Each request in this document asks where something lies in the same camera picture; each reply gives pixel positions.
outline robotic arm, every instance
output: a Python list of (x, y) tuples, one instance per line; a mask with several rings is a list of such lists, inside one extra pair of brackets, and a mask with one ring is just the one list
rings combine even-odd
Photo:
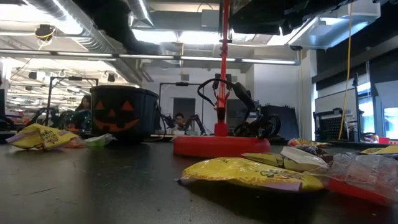
[(201, 135), (205, 135), (205, 134), (206, 134), (205, 127), (203, 126), (202, 122), (200, 121), (199, 115), (197, 115), (197, 114), (192, 115), (192, 116), (188, 119), (188, 121), (185, 123), (185, 125), (184, 125), (184, 127), (183, 127), (183, 130), (184, 130), (184, 131), (187, 131), (188, 128), (189, 128), (189, 126), (191, 126), (192, 122), (194, 122), (194, 121), (198, 124), (198, 126), (199, 126), (199, 128), (200, 128), (200, 134), (201, 134)]

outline red object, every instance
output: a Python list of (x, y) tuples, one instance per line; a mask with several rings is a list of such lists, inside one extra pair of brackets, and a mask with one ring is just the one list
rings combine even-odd
[[(226, 80), (226, 58), (228, 56), (228, 19), (229, 19), (229, 0), (224, 0), (224, 24), (223, 24), (223, 46), (221, 47), (221, 79)], [(228, 129), (225, 126), (226, 112), (226, 95), (225, 83), (221, 83), (220, 92), (217, 99), (217, 120), (218, 125), (215, 127), (215, 136), (227, 136)]]
[(174, 140), (174, 154), (206, 158), (242, 157), (244, 153), (270, 152), (266, 139), (218, 136), (179, 136)]
[(390, 144), (389, 138), (379, 137), (379, 144)]
[(329, 190), (334, 192), (369, 200), (380, 205), (392, 206), (394, 204), (394, 201), (389, 198), (332, 178), (329, 180), (328, 188)]
[[(221, 79), (226, 80), (226, 58), (228, 56), (229, 0), (224, 0), (223, 46), (221, 48)], [(206, 158), (241, 157), (244, 153), (270, 152), (271, 145), (266, 139), (228, 137), (225, 123), (225, 84), (221, 83), (217, 97), (217, 123), (215, 136), (179, 136), (174, 140), (174, 154)]]

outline yellow candy bag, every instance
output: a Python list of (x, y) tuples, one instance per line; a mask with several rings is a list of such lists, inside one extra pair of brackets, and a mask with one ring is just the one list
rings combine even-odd
[(69, 131), (61, 131), (55, 128), (32, 124), (15, 136), (6, 139), (13, 146), (23, 149), (52, 149), (70, 142), (78, 137)]
[(300, 174), (243, 158), (216, 158), (186, 168), (181, 179), (227, 180), (255, 189), (314, 191), (323, 184), (311, 175)]
[(370, 148), (362, 151), (366, 154), (385, 154), (385, 153), (398, 153), (398, 146), (388, 146), (386, 148)]

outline window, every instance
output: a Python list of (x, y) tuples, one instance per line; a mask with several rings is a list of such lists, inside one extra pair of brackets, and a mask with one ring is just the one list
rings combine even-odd
[(373, 99), (366, 97), (358, 100), (359, 110), (363, 112), (361, 128), (363, 133), (374, 133)]
[(384, 109), (384, 131), (387, 138), (398, 139), (398, 108)]

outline yellow cable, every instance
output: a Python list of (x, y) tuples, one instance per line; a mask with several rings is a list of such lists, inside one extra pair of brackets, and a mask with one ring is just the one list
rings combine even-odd
[(340, 133), (338, 135), (338, 139), (341, 139), (341, 134), (343, 133), (344, 126), (344, 118), (346, 116), (346, 107), (347, 107), (347, 90), (348, 90), (348, 82), (349, 82), (349, 72), (351, 70), (351, 27), (353, 25), (353, 3), (351, 3), (349, 9), (349, 37), (348, 37), (348, 59), (347, 59), (347, 81), (346, 81), (346, 93), (344, 95), (344, 107), (343, 113), (341, 115), (341, 123), (340, 123)]
[(36, 37), (37, 37), (37, 38), (46, 38), (46, 37), (50, 37), (51, 35), (54, 34), (55, 30), (56, 30), (56, 28), (54, 28), (54, 30), (51, 32), (51, 34), (47, 34), (47, 35), (44, 35), (44, 36), (36, 35)]

